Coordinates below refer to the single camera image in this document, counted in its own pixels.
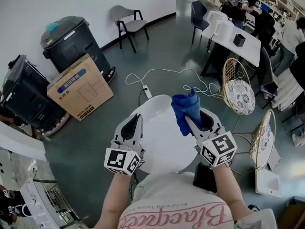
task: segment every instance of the small black cube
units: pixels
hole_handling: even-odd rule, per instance
[[[242,34],[236,34],[233,43],[237,46],[237,47],[242,47],[244,44],[244,41],[246,41],[246,38],[243,37]]]

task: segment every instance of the white t-shirt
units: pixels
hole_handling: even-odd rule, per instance
[[[236,224],[227,204],[213,193],[193,186],[194,174],[148,175],[122,213],[120,229],[275,229],[271,209]]]
[[[294,21],[287,21],[283,27],[282,45],[290,52],[295,54],[295,48],[304,42],[304,34],[301,29],[297,29]]]

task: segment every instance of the black baseboard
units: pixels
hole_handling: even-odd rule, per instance
[[[158,23],[158,22],[161,22],[161,21],[166,20],[166,19],[168,19],[168,18],[170,18],[170,17],[173,17],[173,16],[176,17],[176,12],[175,12],[175,13],[168,14],[168,15],[165,15],[165,16],[163,16],[163,17],[160,17],[160,18],[158,18],[158,19],[156,19],[156,20],[154,20],[154,21],[148,22],[148,23],[146,24],[146,27],[152,26],[152,25],[154,25],[154,24],[156,24],[156,23]],[[126,37],[127,37],[126,34],[124,34],[124,35],[121,36],[122,40],[125,39]],[[113,41],[111,41],[111,42],[107,43],[106,45],[102,46],[102,47],[101,47],[101,50],[102,50],[102,51],[105,51],[106,49],[112,47],[114,44],[116,44],[116,43],[118,43],[118,42],[119,42],[119,38],[116,38],[116,39],[114,39]]]

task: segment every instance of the patterned seat cushion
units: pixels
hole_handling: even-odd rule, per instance
[[[225,84],[224,88],[227,96],[224,96],[224,101],[228,106],[230,106],[230,103],[240,115],[249,115],[253,112],[255,96],[247,82],[241,79],[230,80]]]

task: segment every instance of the jeans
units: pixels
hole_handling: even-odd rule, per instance
[[[281,45],[280,52],[271,62],[275,75],[279,76],[281,73],[283,73],[291,65],[294,58],[295,55]]]
[[[237,21],[237,20],[235,20],[235,19],[232,19],[232,22],[233,22],[233,24],[234,24],[236,27],[238,27],[238,28],[240,28],[240,29],[243,29],[243,24],[244,24],[243,21]]]

